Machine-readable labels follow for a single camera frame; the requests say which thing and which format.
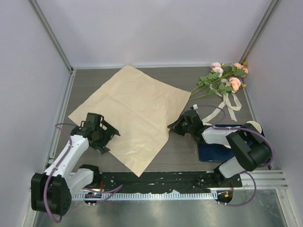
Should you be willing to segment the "orange beige wrapping paper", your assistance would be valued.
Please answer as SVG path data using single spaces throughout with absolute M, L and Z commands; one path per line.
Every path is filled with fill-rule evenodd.
M 110 153 L 140 176 L 169 139 L 168 125 L 185 108 L 190 92 L 124 66 L 70 115 L 80 124 L 87 113 L 104 116 L 120 135 L 109 142 Z

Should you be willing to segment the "light pink fake flower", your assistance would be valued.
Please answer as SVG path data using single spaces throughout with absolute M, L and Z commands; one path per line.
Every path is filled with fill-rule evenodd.
M 225 63 L 213 62 L 210 65 L 211 71 L 206 76 L 201 76 L 197 86 L 191 91 L 191 95 L 200 89 L 211 85 L 212 82 L 223 76 Z

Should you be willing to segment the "peach fake flower with buds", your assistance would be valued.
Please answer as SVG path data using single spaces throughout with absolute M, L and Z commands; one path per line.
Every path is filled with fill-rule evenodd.
M 246 61 L 242 61 L 241 63 L 236 62 L 231 64 L 230 66 L 225 66 L 223 70 L 224 70 L 223 76 L 212 83 L 219 82 L 221 79 L 226 79 L 231 76 L 243 78 L 247 76 L 249 73 L 248 63 Z

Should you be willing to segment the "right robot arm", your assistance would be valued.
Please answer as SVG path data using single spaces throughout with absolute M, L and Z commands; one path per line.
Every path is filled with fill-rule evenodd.
M 214 169 L 212 178 L 216 185 L 228 187 L 233 177 L 252 172 L 261 166 L 268 166 L 273 161 L 274 149 L 254 124 L 219 127 L 202 122 L 194 108 L 184 112 L 168 129 L 184 136 L 189 134 L 195 142 L 202 145 L 229 146 L 233 157 Z

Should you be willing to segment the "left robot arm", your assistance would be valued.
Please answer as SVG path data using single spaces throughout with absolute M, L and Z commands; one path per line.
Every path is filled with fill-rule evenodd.
M 105 121 L 104 116 L 87 113 L 80 125 L 73 125 L 71 132 L 55 127 L 68 137 L 67 144 L 43 173 L 34 173 L 31 178 L 31 208 L 45 212 L 50 217 L 64 216 L 71 205 L 72 197 L 85 187 L 95 189 L 100 185 L 99 168 L 83 164 L 72 174 L 82 154 L 93 148 L 100 154 L 109 151 L 107 144 L 114 136 L 120 136 L 118 129 Z

